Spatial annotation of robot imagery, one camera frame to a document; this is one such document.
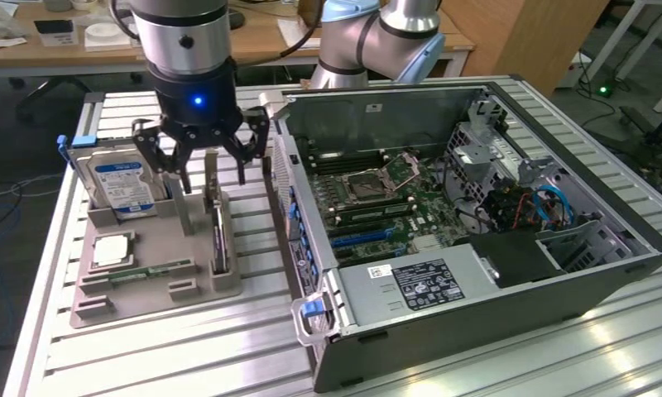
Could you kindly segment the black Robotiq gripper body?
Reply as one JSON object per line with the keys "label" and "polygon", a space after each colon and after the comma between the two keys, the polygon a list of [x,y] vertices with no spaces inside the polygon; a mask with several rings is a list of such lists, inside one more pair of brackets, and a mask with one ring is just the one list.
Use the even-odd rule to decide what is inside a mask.
{"label": "black Robotiq gripper body", "polygon": [[175,130],[212,140],[215,146],[233,139],[243,123],[235,87],[235,63],[224,62],[203,74],[172,74],[148,63],[163,117]]}

